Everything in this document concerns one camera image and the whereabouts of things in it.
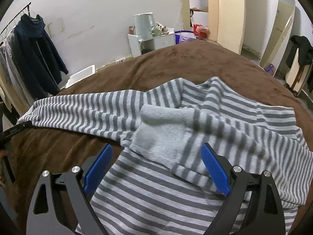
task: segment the light green kettle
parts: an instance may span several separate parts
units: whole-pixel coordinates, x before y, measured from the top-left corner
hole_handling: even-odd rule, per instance
[[[134,15],[136,35],[139,40],[153,39],[152,31],[156,28],[156,23],[153,18],[153,13],[142,13]]]

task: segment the striped sweater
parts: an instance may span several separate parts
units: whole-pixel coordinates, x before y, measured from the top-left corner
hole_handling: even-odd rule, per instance
[[[201,85],[176,79],[145,93],[50,97],[36,101],[20,119],[27,120],[125,148],[91,199],[110,234],[203,234],[224,200],[201,161],[204,142],[247,172],[272,173],[286,232],[312,180],[313,153],[294,110],[246,99],[217,77]],[[249,199],[247,193],[231,232]]]

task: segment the brown bedspread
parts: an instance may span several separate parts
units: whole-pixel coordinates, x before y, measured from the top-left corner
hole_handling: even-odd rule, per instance
[[[313,149],[313,119],[292,94],[276,79],[246,58],[218,45],[195,41],[160,49],[122,64],[110,66],[65,89],[60,95],[109,92],[124,89],[147,91],[171,79],[185,78],[196,84],[218,76],[239,94],[267,104],[293,107],[297,125],[302,128],[307,144]],[[117,142],[91,135],[57,129],[27,129],[13,138],[13,161],[16,182],[11,188],[19,224],[26,227],[32,193],[43,170],[52,173],[68,171],[95,155],[107,142],[113,146],[114,158],[121,147]],[[306,212],[308,204],[298,212],[294,226]]]

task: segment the drawer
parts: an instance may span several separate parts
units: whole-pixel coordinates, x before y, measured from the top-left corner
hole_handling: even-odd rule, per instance
[[[175,34],[154,37],[154,49],[165,48],[175,45]]]

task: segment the small white cabinet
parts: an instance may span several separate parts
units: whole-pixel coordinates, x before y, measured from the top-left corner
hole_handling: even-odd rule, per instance
[[[133,57],[142,55],[145,52],[175,45],[175,31],[167,28],[169,34],[153,37],[151,40],[139,41],[137,35],[128,34],[128,40]]]

